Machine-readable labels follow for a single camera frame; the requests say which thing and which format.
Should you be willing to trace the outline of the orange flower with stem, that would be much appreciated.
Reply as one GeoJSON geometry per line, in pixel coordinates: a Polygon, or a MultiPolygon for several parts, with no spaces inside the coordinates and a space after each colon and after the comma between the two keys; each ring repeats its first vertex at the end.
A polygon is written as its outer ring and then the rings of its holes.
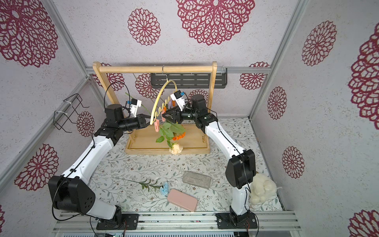
{"type": "Polygon", "coordinates": [[[186,135],[186,129],[181,124],[178,124],[178,123],[172,123],[170,130],[173,132],[174,137],[172,140],[174,141],[180,140],[184,138],[186,135]]]}

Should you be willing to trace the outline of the peach rose with stem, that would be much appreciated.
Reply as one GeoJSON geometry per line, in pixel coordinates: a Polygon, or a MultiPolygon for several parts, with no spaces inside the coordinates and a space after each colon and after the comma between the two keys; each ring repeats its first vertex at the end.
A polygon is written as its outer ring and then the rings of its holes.
{"type": "Polygon", "coordinates": [[[146,128],[134,131],[129,135],[125,152],[131,155],[157,155],[157,154],[179,154],[182,147],[177,140],[172,140],[174,135],[170,130],[171,122],[162,117],[162,113],[171,106],[171,97],[168,97],[161,106],[155,104],[152,112],[152,123],[146,128]],[[160,131],[155,131],[154,122],[160,121],[160,131]]]}

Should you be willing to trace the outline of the blue flower with stem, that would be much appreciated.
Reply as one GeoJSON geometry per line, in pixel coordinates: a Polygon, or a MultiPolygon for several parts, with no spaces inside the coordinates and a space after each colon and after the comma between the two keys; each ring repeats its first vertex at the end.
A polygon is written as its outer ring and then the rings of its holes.
{"type": "Polygon", "coordinates": [[[154,181],[152,179],[146,179],[144,181],[135,181],[135,180],[124,179],[124,178],[115,178],[115,179],[137,183],[142,187],[142,189],[147,189],[148,191],[159,190],[161,195],[163,195],[164,197],[167,197],[170,192],[170,186],[168,182],[158,184],[157,180],[154,181]]]}

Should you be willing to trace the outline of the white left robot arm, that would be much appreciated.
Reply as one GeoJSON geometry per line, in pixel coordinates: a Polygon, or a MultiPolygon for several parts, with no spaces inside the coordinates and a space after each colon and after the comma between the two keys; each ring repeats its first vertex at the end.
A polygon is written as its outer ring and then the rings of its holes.
{"type": "Polygon", "coordinates": [[[149,124],[147,115],[137,114],[134,110],[126,118],[120,104],[109,105],[105,114],[106,118],[86,150],[60,176],[52,176],[48,187],[52,210],[76,212],[119,226],[122,222],[121,208],[98,199],[88,184],[100,161],[125,132],[146,128],[149,124]]]}

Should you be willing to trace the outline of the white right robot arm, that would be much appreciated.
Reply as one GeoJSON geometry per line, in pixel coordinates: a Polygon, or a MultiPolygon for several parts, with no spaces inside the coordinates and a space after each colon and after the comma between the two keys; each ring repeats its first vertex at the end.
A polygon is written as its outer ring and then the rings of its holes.
{"type": "Polygon", "coordinates": [[[233,187],[230,222],[235,226],[241,224],[251,215],[248,198],[251,194],[250,184],[256,175],[255,153],[238,145],[227,134],[219,123],[217,113],[207,107],[203,95],[193,96],[191,102],[186,101],[184,93],[180,91],[170,97],[176,106],[163,113],[163,117],[173,125],[181,124],[184,120],[194,121],[196,127],[212,139],[228,158],[225,176],[233,187]]]}

